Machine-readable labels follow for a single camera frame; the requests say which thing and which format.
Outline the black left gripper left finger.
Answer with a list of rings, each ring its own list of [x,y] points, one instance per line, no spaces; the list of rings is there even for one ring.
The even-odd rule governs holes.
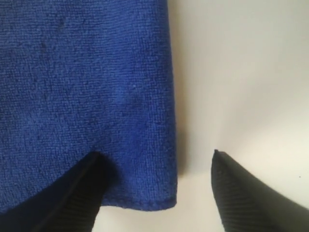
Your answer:
[[[90,232],[116,169],[91,152],[41,192],[0,216],[2,232]]]

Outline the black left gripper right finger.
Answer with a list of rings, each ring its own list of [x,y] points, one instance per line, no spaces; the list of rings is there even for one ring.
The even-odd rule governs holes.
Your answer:
[[[215,150],[211,187],[226,232],[307,232],[309,211]]]

